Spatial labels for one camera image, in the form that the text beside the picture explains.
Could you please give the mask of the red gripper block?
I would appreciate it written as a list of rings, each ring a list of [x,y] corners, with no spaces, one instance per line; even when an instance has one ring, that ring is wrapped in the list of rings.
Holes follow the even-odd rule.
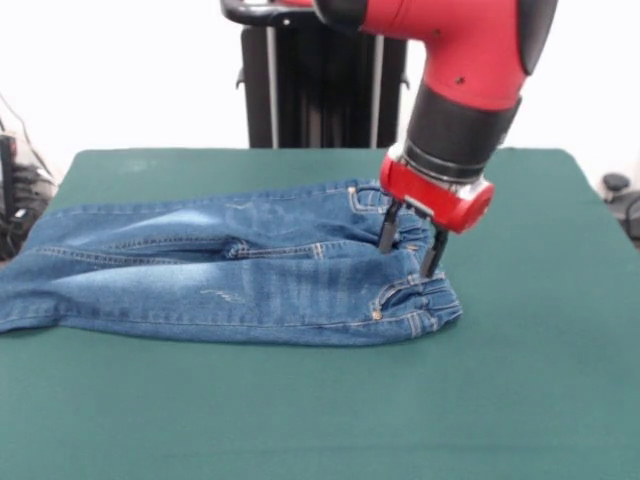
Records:
[[[381,226],[378,250],[388,254],[398,232],[402,204],[425,214],[439,226],[420,266],[423,278],[436,273],[447,246],[449,231],[462,234],[475,226],[486,213],[495,187],[483,176],[468,184],[442,182],[426,177],[409,165],[400,143],[386,152],[380,170],[381,187],[394,199],[386,210]]]

